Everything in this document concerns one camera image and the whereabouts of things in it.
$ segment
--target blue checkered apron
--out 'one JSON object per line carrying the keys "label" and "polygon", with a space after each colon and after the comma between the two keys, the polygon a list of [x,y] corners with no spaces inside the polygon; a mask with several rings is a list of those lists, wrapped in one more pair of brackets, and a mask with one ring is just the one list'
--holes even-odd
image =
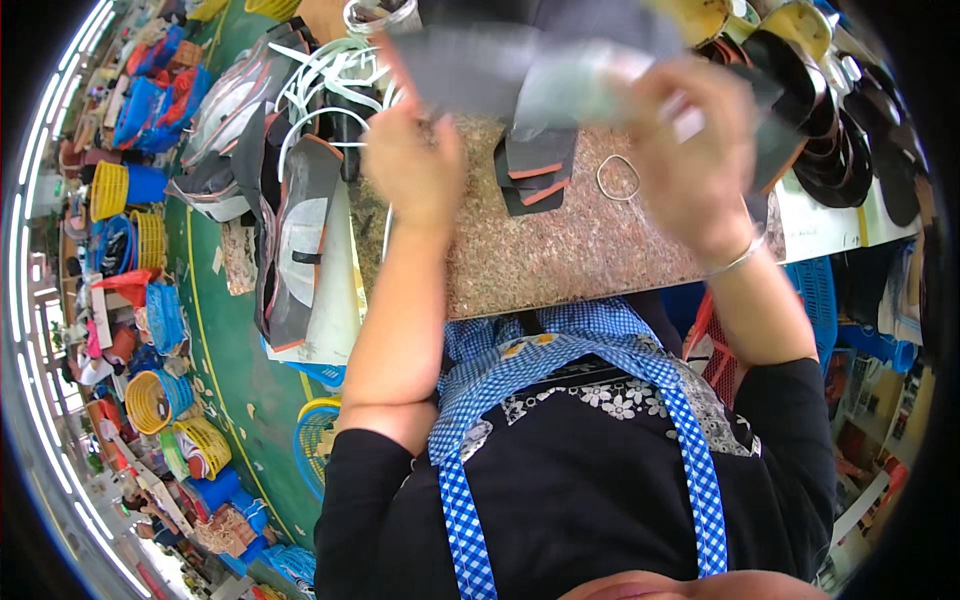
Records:
{"label": "blue checkered apron", "polygon": [[473,423],[513,392],[593,353],[660,388],[677,430],[693,510],[700,577],[727,570],[727,532],[707,440],[684,394],[680,374],[653,331],[620,298],[537,311],[545,333],[521,336],[516,321],[475,319],[447,324],[444,344],[456,366],[441,377],[440,416],[427,450],[440,471],[447,541],[460,597],[496,598],[483,528],[460,459]]}

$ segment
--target hand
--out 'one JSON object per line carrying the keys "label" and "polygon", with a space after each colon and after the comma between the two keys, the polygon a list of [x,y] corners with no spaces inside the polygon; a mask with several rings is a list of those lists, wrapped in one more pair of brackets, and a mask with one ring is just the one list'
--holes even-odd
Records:
{"label": "hand", "polygon": [[[706,121],[684,143],[672,119],[660,118],[664,102],[678,92]],[[706,266],[730,264],[755,236],[742,196],[754,169],[750,88],[718,66],[683,59],[653,67],[631,94],[636,111],[628,131],[647,211]]]}
{"label": "hand", "polygon": [[464,156],[453,119],[433,128],[436,147],[424,139],[410,106],[398,105],[371,119],[362,169],[374,189],[394,206],[404,228],[449,238],[464,194]]}

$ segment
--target green floor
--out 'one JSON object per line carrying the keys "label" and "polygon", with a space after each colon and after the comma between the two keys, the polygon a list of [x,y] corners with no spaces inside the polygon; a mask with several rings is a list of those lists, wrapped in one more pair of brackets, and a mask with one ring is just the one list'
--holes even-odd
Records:
{"label": "green floor", "polygon": [[[220,15],[207,23],[193,41],[203,44],[211,39],[219,20]],[[272,19],[244,12],[243,2],[231,0],[220,42],[210,56],[209,70],[214,77],[275,24]],[[165,221],[169,236],[167,270],[177,277],[197,366],[197,372],[188,376],[192,381],[198,375],[204,386],[213,390],[213,396],[204,396],[210,407],[207,417],[224,432],[233,454],[231,464],[240,474],[244,489],[264,497],[272,508],[271,523],[280,540],[312,550],[313,526],[320,516],[321,503],[300,476],[292,452],[297,415],[308,399],[300,374],[267,359],[253,326],[253,294],[231,296],[224,269],[214,273],[213,258],[221,243],[220,224],[195,211],[187,212],[186,206],[173,198],[168,198]],[[191,265],[199,306],[194,300]],[[328,396],[316,382],[311,388],[311,397]],[[301,597],[260,562],[252,565],[250,574],[290,597]]]}

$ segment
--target worker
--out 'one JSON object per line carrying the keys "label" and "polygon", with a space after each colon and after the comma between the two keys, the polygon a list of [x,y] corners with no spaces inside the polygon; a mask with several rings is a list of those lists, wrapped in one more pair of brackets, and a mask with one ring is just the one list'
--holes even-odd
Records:
{"label": "worker", "polygon": [[[363,168],[396,220],[325,469],[318,598],[826,598],[824,383],[743,202],[753,97],[694,60],[625,92],[644,213],[700,261],[746,368],[732,410],[621,298],[444,324],[463,153],[449,118],[427,146],[391,108]],[[678,93],[704,114],[683,143],[659,117]]]}

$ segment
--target granite work surface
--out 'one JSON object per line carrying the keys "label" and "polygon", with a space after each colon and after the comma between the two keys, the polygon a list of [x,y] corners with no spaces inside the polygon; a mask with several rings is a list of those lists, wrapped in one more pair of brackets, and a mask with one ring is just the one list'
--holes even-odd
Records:
{"label": "granite work surface", "polygon": [[[626,135],[581,130],[564,204],[520,217],[507,214],[493,172],[493,148],[503,126],[490,119],[457,121],[467,152],[467,193],[447,262],[447,316],[466,319],[604,298],[676,285],[703,277],[686,249],[665,239],[643,214],[641,201],[609,200],[597,168],[610,155],[626,155]],[[629,196],[636,175],[611,160],[601,173],[612,195]],[[350,187],[357,258],[369,295],[383,249],[387,205],[363,180]],[[785,258],[780,206],[770,196],[768,246]]]}

